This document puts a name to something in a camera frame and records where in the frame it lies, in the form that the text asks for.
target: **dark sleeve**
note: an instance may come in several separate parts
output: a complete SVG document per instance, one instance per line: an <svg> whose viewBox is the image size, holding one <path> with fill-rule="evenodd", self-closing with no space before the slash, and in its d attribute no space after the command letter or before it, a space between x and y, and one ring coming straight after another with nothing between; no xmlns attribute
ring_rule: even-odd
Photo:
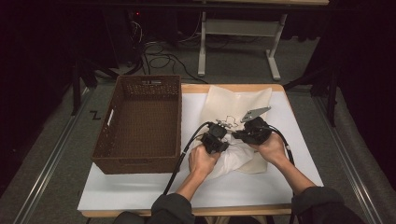
<svg viewBox="0 0 396 224"><path fill-rule="evenodd" d="M291 200L291 210L304 223L364 223L344 205L343 197L326 187L312 187Z"/></svg>
<svg viewBox="0 0 396 224"><path fill-rule="evenodd" d="M193 224L191 203L183 196L173 193L161 195L151 207L151 218L148 224L183 223Z"/></svg>

